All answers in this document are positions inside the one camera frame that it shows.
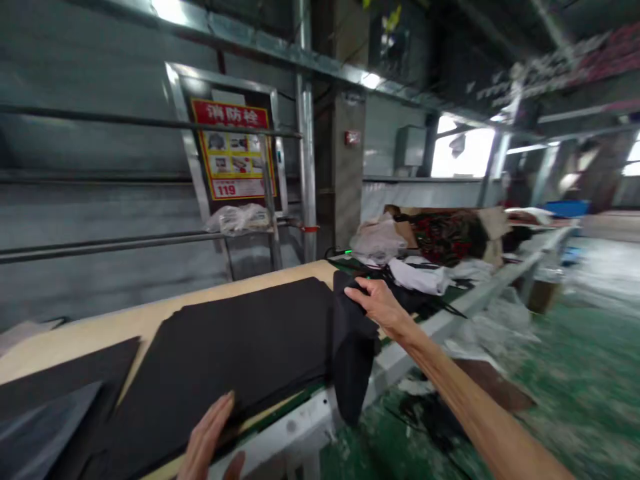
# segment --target human hand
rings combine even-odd
[[[177,480],[206,480],[220,433],[233,410],[234,394],[220,397],[191,432],[185,459]],[[245,463],[245,453],[239,452],[227,468],[224,480],[237,480]]]
[[[365,295],[358,289],[347,287],[345,294],[367,311],[367,316],[382,327],[387,336],[398,341],[415,327],[415,322],[400,306],[384,280],[356,277],[356,282],[367,290]]]

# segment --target electrical box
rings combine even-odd
[[[395,138],[395,168],[400,177],[414,177],[422,166],[427,142],[427,129],[407,125],[398,129]]]

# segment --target blue bin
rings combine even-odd
[[[588,200],[562,200],[557,202],[548,202],[543,208],[554,214],[556,217],[578,218],[584,217],[589,210],[590,202]]]

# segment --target metal wall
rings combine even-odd
[[[386,98],[367,96],[364,175],[394,174],[395,136],[405,125],[423,127],[427,113]]]
[[[174,119],[164,62],[218,70],[211,48],[64,1],[3,2],[0,38],[2,103]],[[291,72],[225,60],[229,75],[293,95]],[[294,125],[295,105],[279,103],[282,123]],[[188,175],[178,131],[0,115],[0,133],[0,169]],[[296,175],[293,141],[285,158]],[[2,185],[0,249],[194,231],[197,208],[190,185]],[[296,265],[297,244],[284,236],[285,267]],[[269,270],[266,237],[233,239],[230,250],[238,278]],[[0,331],[180,295],[226,281],[224,272],[211,242],[0,265]]]

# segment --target red sign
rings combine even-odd
[[[200,123],[222,124],[229,127],[269,128],[267,111],[206,100],[194,100],[193,109]]]
[[[269,128],[267,110],[262,108],[210,100],[192,100],[191,104],[198,123]],[[270,141],[267,141],[265,159],[258,135],[201,131],[199,137],[213,201],[264,197],[265,164],[271,172],[273,195],[277,196]]]

